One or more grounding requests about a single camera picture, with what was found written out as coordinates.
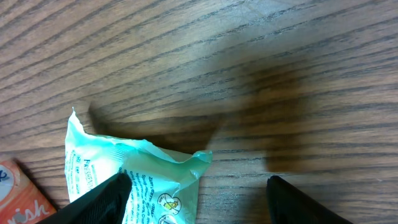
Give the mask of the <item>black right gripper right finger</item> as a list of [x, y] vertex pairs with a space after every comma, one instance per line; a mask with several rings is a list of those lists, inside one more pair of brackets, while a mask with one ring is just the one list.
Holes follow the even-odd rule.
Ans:
[[266, 196], [272, 224], [352, 224], [277, 175], [267, 180]]

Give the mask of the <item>small orange box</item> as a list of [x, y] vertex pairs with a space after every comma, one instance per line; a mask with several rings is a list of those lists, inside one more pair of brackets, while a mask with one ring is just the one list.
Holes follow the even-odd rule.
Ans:
[[1, 223], [37, 223], [56, 212], [14, 161], [1, 161]]

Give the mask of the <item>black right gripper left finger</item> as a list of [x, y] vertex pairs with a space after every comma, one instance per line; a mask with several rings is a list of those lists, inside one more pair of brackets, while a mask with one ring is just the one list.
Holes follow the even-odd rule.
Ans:
[[115, 174], [38, 224], [122, 224], [131, 189], [127, 174]]

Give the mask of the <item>teal snack packet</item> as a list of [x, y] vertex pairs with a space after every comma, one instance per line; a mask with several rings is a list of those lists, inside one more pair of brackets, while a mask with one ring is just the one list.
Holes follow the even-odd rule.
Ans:
[[210, 151], [194, 154], [163, 149], [146, 140], [85, 132], [72, 113], [65, 137], [65, 176], [74, 202], [117, 173], [132, 181], [124, 223], [194, 224], [200, 177], [211, 165]]

